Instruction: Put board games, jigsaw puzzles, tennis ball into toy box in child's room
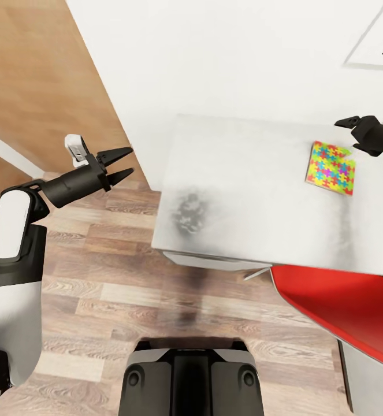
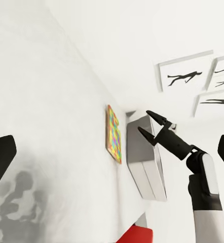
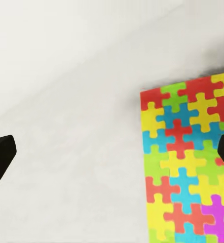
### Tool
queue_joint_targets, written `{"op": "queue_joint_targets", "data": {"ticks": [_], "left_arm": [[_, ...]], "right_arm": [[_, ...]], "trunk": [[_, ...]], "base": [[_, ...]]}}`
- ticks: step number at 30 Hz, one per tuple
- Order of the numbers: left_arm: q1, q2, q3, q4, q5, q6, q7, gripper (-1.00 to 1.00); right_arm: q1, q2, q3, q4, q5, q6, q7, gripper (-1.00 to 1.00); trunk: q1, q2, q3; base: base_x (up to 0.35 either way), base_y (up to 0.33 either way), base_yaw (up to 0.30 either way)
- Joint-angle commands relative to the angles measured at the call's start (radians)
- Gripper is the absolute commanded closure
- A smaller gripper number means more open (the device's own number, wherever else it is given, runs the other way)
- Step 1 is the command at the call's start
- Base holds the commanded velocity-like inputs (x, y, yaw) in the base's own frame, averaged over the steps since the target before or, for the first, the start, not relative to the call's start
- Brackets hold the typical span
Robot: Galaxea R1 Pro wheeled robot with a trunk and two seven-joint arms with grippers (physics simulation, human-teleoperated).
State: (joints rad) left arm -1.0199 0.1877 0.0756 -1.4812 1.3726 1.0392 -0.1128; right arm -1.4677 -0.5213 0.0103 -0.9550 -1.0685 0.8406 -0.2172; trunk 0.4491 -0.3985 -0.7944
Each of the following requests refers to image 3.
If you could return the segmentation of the jigsaw puzzle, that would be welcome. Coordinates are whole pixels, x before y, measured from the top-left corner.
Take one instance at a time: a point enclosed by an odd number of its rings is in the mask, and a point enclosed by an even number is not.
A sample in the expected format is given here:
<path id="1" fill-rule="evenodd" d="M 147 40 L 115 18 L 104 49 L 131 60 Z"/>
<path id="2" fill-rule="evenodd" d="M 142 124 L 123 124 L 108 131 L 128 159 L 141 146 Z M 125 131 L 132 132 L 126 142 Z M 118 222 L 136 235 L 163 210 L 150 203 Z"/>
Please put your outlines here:
<path id="1" fill-rule="evenodd" d="M 149 243 L 224 243 L 224 73 L 140 92 Z"/>

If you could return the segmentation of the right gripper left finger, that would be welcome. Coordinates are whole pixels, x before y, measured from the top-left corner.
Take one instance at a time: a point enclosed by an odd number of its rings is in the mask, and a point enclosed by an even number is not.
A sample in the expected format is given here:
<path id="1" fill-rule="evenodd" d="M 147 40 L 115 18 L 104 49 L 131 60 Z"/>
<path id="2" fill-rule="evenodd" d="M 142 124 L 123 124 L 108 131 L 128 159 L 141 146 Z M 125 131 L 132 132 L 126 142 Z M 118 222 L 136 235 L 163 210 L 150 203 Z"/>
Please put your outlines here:
<path id="1" fill-rule="evenodd" d="M 0 138 L 0 180 L 17 154 L 14 137 L 8 135 Z"/>

